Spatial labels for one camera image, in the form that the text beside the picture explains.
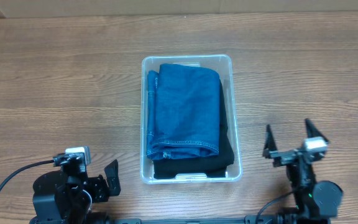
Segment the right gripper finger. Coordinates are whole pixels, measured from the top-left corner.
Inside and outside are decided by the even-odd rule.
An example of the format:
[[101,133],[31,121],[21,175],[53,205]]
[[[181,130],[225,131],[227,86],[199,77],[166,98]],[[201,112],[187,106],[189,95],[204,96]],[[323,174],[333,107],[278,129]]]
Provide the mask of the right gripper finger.
[[313,122],[309,119],[305,119],[306,133],[308,138],[316,138],[321,137],[324,139],[325,143],[329,143],[329,139],[323,135],[318,128],[313,124]]
[[265,144],[263,152],[275,152],[277,151],[277,146],[274,140],[274,136],[271,130],[270,125],[266,125],[265,131]]

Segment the black cloth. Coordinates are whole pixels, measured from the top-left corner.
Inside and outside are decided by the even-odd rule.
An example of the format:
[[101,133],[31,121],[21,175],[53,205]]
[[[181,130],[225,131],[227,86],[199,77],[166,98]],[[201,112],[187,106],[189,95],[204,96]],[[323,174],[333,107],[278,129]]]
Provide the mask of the black cloth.
[[209,178],[226,176],[227,166],[234,163],[234,152],[227,136],[228,124],[222,84],[219,87],[219,154],[192,159],[163,159],[154,161],[155,179],[173,179],[178,174],[206,174]]

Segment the blue denim jeans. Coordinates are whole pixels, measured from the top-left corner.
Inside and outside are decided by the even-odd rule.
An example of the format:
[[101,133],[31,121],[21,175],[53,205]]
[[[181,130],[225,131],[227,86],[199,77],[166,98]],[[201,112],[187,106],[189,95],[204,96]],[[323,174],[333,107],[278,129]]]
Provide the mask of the blue denim jeans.
[[148,72],[149,159],[218,155],[220,84],[209,68],[164,63]]

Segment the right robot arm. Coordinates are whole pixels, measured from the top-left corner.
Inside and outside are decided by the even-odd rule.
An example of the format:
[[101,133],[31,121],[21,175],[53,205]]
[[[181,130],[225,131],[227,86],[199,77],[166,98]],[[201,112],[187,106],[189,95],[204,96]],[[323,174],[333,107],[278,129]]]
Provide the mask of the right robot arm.
[[272,223],[330,223],[332,218],[337,217],[343,198],[342,188],[331,181],[318,182],[313,170],[313,163],[325,157],[329,139],[310,119],[305,119],[305,126],[307,138],[302,145],[285,152],[277,149],[272,129],[269,124],[266,126],[262,155],[272,159],[274,167],[286,167],[291,192],[264,205],[256,215],[256,223],[262,219],[266,208],[289,195],[294,196],[295,207],[283,208],[272,219]]

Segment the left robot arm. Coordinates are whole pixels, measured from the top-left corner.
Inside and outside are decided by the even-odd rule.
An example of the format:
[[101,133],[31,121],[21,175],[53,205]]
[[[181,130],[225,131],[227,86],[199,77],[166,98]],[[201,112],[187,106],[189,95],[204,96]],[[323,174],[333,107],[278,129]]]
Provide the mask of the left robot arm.
[[92,212],[95,203],[107,202],[121,193],[118,161],[104,168],[105,175],[89,177],[83,159],[56,161],[58,171],[41,175],[33,184],[36,216],[30,224],[112,223],[105,212]]

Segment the clear plastic storage bin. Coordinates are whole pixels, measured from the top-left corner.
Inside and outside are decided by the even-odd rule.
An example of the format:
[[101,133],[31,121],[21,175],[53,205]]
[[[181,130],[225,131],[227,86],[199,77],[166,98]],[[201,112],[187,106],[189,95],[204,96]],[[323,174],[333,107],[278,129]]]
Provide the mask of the clear plastic storage bin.
[[[210,178],[206,174],[178,174],[172,179],[156,179],[154,177],[154,163],[146,156],[147,152],[147,120],[148,120],[148,86],[149,71],[158,72],[161,64],[179,64],[191,67],[204,67],[219,74],[223,86],[224,102],[228,124],[227,136],[234,152],[234,163],[227,166],[225,176]],[[232,60],[226,54],[214,55],[168,55],[148,56],[142,61],[141,83],[141,114],[140,114],[140,178],[146,184],[179,184],[203,182],[236,182],[242,177],[242,158],[239,145],[236,100],[234,94],[234,79]]]

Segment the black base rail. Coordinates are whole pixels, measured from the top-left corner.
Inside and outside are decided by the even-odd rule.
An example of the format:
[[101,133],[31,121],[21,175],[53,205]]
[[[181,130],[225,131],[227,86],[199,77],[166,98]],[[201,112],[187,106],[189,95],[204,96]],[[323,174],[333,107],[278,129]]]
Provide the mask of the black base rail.
[[284,215],[246,215],[244,218],[202,218],[202,219],[164,219],[141,220],[139,218],[127,218],[106,221],[109,224],[330,224],[327,220],[294,220]]

